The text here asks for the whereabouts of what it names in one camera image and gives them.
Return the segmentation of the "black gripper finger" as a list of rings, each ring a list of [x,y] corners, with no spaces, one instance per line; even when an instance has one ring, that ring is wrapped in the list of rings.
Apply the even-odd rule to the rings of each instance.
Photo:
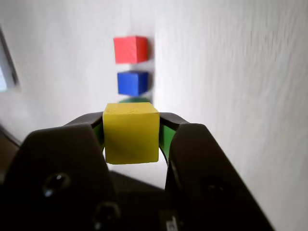
[[[102,148],[101,112],[31,132],[4,180],[1,230],[119,230],[120,208]]]
[[[207,127],[173,113],[160,122],[175,131],[168,172],[188,231],[270,231],[272,226]]]

